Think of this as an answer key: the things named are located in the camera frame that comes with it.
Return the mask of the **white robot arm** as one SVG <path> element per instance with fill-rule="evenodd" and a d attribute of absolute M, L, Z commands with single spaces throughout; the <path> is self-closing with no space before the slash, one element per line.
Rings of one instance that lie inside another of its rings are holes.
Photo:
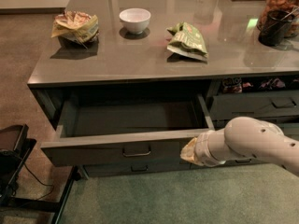
<path fill-rule="evenodd" d="M 298 142 L 276 124 L 250 117 L 231 119 L 223 129 L 200 133 L 181 150 L 180 157 L 207 167 L 254 158 L 299 176 Z"/>

